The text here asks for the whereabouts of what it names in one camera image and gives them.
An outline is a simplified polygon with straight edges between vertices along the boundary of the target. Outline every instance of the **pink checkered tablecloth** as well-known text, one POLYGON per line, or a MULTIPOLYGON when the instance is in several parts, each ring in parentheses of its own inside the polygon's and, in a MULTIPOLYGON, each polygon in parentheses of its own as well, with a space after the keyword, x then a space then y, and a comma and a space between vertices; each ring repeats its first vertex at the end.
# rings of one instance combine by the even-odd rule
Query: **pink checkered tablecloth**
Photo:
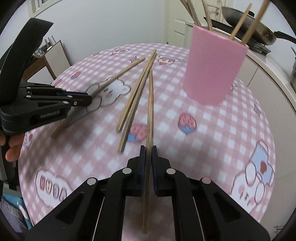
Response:
MULTIPOLYGON (((154 73, 154 139, 159 156, 188 177, 210 177, 257 221, 269 203, 275 147, 268 121, 251 91, 236 79, 218 107, 202 106, 183 90, 189 50, 163 44, 125 45, 71 66, 53 83, 92 93, 131 62, 157 49, 154 73)), ((34 224, 89 177, 103 179, 126 167, 146 145, 148 84, 142 94, 124 153, 115 126, 146 61, 128 71, 84 108, 58 138, 60 122, 26 134, 19 161, 21 190, 34 224)), ((150 231, 142 234, 141 198, 127 198, 124 241, 175 240, 170 198, 151 200, 150 231)))

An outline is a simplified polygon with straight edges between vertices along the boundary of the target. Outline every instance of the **gas stove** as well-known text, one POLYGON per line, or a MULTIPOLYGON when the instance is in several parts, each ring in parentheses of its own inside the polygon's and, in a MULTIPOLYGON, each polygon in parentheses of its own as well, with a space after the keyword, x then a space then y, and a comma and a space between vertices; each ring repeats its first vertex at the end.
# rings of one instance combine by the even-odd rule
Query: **gas stove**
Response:
MULTIPOLYGON (((213 24, 214 28, 218 28, 224 32, 229 33, 229 34, 231 34, 234 29, 231 26, 228 26, 228 25, 223 24, 221 22, 215 21, 213 19, 212 19, 212 24, 213 24)), ((240 40, 242 39, 243 36, 244 36, 244 33, 241 31, 239 31, 236 35, 236 37, 240 40)), ((252 38, 249 40, 247 45, 249 46, 250 50, 260 53, 264 56, 266 56, 268 53, 271 52, 266 46, 264 46, 263 44, 259 43, 258 41, 254 40, 252 38)))

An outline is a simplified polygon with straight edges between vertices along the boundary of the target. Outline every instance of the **wooden chopstick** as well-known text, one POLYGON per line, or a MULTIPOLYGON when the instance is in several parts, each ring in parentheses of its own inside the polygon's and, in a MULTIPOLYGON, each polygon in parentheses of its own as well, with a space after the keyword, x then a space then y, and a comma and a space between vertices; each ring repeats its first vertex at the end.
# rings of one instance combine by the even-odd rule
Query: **wooden chopstick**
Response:
POLYGON ((257 14, 255 20, 252 22, 251 26, 249 27, 248 31, 245 33, 245 35, 242 38, 241 44, 246 45, 250 38, 252 37, 253 33, 256 30, 256 27, 258 23, 260 22, 262 16, 264 15, 268 5, 269 5, 270 0, 263 0, 263 3, 261 5, 261 8, 259 10, 259 13, 257 14))
POLYGON ((187 12, 189 13, 189 15, 192 17, 193 19, 193 16, 192 16, 192 13, 190 11, 190 8, 188 6, 188 3, 186 2, 186 0, 180 0, 180 2, 184 5, 184 7, 186 8, 187 12))
POLYGON ((128 138, 128 134, 129 134, 131 125, 133 123, 133 118, 135 116, 135 113, 136 113, 136 110, 137 110, 137 107, 138 107, 138 104, 139 104, 143 89, 144 89, 145 84, 146 84, 146 80, 148 79, 149 71, 152 68, 152 65, 154 63, 155 58, 156 58, 156 53, 153 55, 151 61, 149 62, 148 69, 146 70, 146 72, 145 72, 145 74, 143 76, 140 87, 139 87, 139 89, 138 89, 138 91, 136 93, 135 99, 134 99, 134 101, 133 101, 133 103, 131 105, 131 109, 130 109, 130 111, 128 113, 126 124, 125 124, 125 126, 123 128, 121 139, 120 139, 120 142, 119 142, 119 146, 118 146, 118 152, 119 153, 122 153, 124 151, 125 146, 126 146, 126 141, 127 141, 127 138, 128 138))
POLYGON ((205 2, 205 0, 202 0, 202 5, 204 7, 205 16, 207 18, 207 28, 208 28, 209 31, 213 32, 213 24, 212 24, 209 8, 208 8, 207 3, 205 2))
POLYGON ((202 27, 200 21, 198 20, 198 17, 197 17, 197 14, 196 14, 196 11, 194 9, 194 6, 193 6, 193 3, 191 0, 187 0, 187 3, 188 3, 188 7, 190 9, 190 12, 192 14, 192 19, 195 23, 196 26, 199 26, 199 27, 202 27))
POLYGON ((240 27, 242 26, 242 24, 244 23, 245 19, 247 18, 248 13, 249 13, 251 7, 252 7, 252 3, 249 4, 249 6, 247 7, 247 9, 244 12, 243 16, 241 17, 241 19, 239 20, 239 22, 235 26, 234 30, 232 31, 232 33, 231 33, 231 35, 229 37, 230 40, 233 40, 234 37, 236 36, 236 34, 238 33, 240 27))
MULTIPOLYGON (((145 57, 133 62, 132 64, 130 64, 129 66, 127 66, 124 70, 122 70, 121 72, 119 72, 118 74, 116 74, 115 76, 111 77, 110 79, 108 79, 108 81, 106 81, 106 83, 102 84, 96 91, 94 91, 92 93, 92 97, 94 98, 98 93, 100 93, 103 89, 105 89, 108 85, 110 85, 111 83, 113 83, 115 80, 117 80, 119 77, 121 77, 122 75, 124 75, 127 71, 131 70, 133 67, 135 67, 136 65, 138 65, 139 63, 143 62, 145 60, 145 57)), ((54 130, 54 132, 52 133, 51 137, 54 139, 57 137, 57 135, 64 129, 67 127, 69 121, 71 120, 71 118, 77 113, 79 112, 82 108, 84 107, 77 107, 75 110, 73 110, 72 112, 69 113, 69 115, 67 116, 66 119, 64 119, 62 121, 62 123, 54 130)))
POLYGON ((135 96, 137 94, 137 90, 139 89, 139 86, 141 84, 143 76, 145 75, 145 72, 148 69, 148 66, 149 66, 149 64, 151 62, 151 59, 153 58, 155 53, 156 53, 156 49, 152 52, 150 58, 148 59, 148 62, 146 64, 146 66, 143 68, 143 71, 142 71, 142 73, 141 73, 141 75, 140 75, 140 77, 138 79, 138 82, 136 83, 136 86, 134 87, 134 89, 131 92, 131 95, 130 95, 130 97, 128 99, 128 102, 126 103, 126 105, 125 105, 125 107, 124 107, 124 109, 123 109, 123 111, 121 113, 121 116, 119 118, 119 121, 118 121, 118 123, 116 125, 116 131, 117 132, 120 132, 122 130, 122 128, 123 128, 123 125, 124 125, 124 122, 125 122, 126 117, 128 115, 128 112, 129 112, 129 110, 131 108, 131 105, 133 103, 133 100, 134 100, 134 98, 135 98, 135 96))
POLYGON ((151 165, 151 149, 153 146, 153 72, 149 73, 149 103, 148 103, 148 124, 146 139, 146 167, 145 182, 143 196, 143 233, 148 233, 149 229, 149 203, 150 203, 150 165, 151 165))

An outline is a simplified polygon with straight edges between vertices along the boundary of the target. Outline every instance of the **pink cup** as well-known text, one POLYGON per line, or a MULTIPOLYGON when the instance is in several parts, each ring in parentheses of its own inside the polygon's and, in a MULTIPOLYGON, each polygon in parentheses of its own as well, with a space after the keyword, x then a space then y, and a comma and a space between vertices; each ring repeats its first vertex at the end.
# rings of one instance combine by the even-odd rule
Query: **pink cup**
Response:
POLYGON ((246 46, 194 25, 183 83, 187 95, 203 105, 219 105, 229 93, 246 53, 246 46))

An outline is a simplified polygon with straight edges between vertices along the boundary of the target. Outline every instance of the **wall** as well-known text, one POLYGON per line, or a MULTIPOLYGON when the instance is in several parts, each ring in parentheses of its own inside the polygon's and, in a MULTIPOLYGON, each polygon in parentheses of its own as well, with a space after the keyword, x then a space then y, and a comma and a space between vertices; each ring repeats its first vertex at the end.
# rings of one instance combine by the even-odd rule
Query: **wall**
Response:
MULTIPOLYGON (((254 12, 256 16, 263 0, 234 0, 234 8, 244 12, 250 2, 252 2, 253 4, 251 11, 254 12)), ((289 26, 288 22, 273 3, 269 4, 268 9, 265 15, 262 17, 261 22, 273 32, 281 31, 295 37, 295 34, 289 26)), ((273 58, 274 61, 277 62, 277 64, 289 76, 292 73, 293 64, 295 61, 295 54, 293 53, 291 46, 293 46, 293 48, 296 50, 296 44, 293 44, 284 39, 277 39, 273 45, 267 46, 271 50, 271 53, 268 54, 268 56, 273 58)))
MULTIPOLYGON (((46 36, 62 40, 70 64, 119 45, 165 41, 165 0, 62 0, 36 18, 54 23, 46 36)), ((28 19, 25 2, 0 35, 0 56, 28 19)))

